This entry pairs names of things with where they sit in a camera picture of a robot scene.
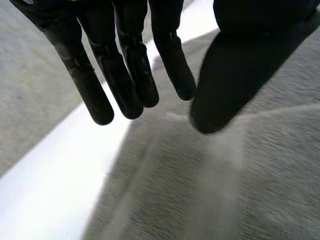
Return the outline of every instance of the glove finger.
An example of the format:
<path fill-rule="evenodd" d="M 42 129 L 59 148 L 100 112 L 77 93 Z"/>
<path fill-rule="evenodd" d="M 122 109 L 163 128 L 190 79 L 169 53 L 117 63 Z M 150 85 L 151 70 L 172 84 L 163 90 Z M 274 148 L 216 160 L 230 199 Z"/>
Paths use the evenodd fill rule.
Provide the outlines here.
<path fill-rule="evenodd" d="M 109 124 L 114 118 L 114 111 L 87 57 L 76 17 L 66 15 L 62 5 L 57 7 L 48 4 L 46 12 L 39 13 L 36 4 L 21 0 L 12 0 L 12 3 L 54 46 L 92 119 L 99 125 Z"/>
<path fill-rule="evenodd" d="M 196 83 L 176 32 L 183 3 L 183 0 L 149 0 L 153 38 L 166 72 L 178 96 L 190 100 Z"/>
<path fill-rule="evenodd" d="M 136 92 L 143 106 L 152 108 L 159 94 L 143 43 L 142 32 L 147 14 L 146 0 L 115 1 L 116 27 L 122 54 L 128 66 Z"/>
<path fill-rule="evenodd" d="M 138 118 L 143 105 L 116 45 L 112 4 L 102 1 L 96 9 L 80 13 L 78 20 L 122 114 L 128 119 Z"/>
<path fill-rule="evenodd" d="M 287 31 L 264 36 L 219 33 L 200 69 L 190 112 L 193 126 L 204 134 L 222 130 L 317 29 L 319 19 L 318 14 Z"/>

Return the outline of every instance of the gray carpet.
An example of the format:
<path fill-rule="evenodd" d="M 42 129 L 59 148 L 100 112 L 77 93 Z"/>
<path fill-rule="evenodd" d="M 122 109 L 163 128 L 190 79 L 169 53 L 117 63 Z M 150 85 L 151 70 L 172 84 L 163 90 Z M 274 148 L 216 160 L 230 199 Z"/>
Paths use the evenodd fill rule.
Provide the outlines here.
<path fill-rule="evenodd" d="M 192 2 L 185 0 L 184 8 Z M 0 1 L 0 29 L 1 178 L 82 100 L 54 47 L 8 0 Z M 143 39 L 151 38 L 149 10 Z M 85 34 L 82 41 L 105 81 Z"/>
<path fill-rule="evenodd" d="M 195 76 L 217 32 L 183 45 Z M 320 28 L 223 132 L 187 120 L 161 61 L 85 239 L 320 239 Z"/>

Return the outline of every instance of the gloved hand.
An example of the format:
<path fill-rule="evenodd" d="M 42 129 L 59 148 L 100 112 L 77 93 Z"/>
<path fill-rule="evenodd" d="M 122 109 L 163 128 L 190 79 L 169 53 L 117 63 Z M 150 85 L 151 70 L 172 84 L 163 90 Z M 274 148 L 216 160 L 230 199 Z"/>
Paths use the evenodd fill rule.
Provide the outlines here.
<path fill-rule="evenodd" d="M 212 134 L 251 101 L 320 25 L 320 0 L 215 0 L 220 32 L 199 73 L 190 110 L 194 128 Z"/>
<path fill-rule="evenodd" d="M 81 26 L 123 115 L 136 119 L 144 107 L 158 103 L 142 38 L 147 0 L 10 1 L 55 47 L 97 124 L 109 124 L 114 111 L 81 42 Z M 149 4 L 152 33 L 165 69 L 178 96 L 190 100 L 196 88 L 195 80 L 176 32 L 183 0 L 149 0 Z M 115 42 L 115 25 L 124 59 Z"/>

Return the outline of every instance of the white floor marking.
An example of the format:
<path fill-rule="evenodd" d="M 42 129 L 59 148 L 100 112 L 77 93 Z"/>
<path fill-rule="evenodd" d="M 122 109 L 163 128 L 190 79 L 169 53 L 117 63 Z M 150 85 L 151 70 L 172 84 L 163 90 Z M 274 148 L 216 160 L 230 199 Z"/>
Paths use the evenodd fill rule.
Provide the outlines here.
<path fill-rule="evenodd" d="M 196 0 L 183 13 L 182 42 L 217 28 L 212 1 Z M 158 51 L 148 45 L 151 65 Z M 98 126 L 77 107 L 0 180 L 0 239 L 79 239 L 106 174 L 130 126 L 103 86 L 114 121 Z"/>

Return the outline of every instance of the white line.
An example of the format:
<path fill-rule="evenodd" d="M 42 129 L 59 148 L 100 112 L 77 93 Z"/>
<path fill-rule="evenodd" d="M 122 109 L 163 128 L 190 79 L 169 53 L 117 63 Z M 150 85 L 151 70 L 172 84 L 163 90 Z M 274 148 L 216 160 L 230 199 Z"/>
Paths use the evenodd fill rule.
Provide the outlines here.
<path fill-rule="evenodd" d="M 217 28 L 212 1 L 197 0 L 181 17 L 182 42 Z M 148 45 L 152 64 L 158 55 Z M 98 126 L 84 104 L 77 107 L 0 181 L 0 239 L 79 239 L 98 199 L 130 121 L 115 110 Z"/>

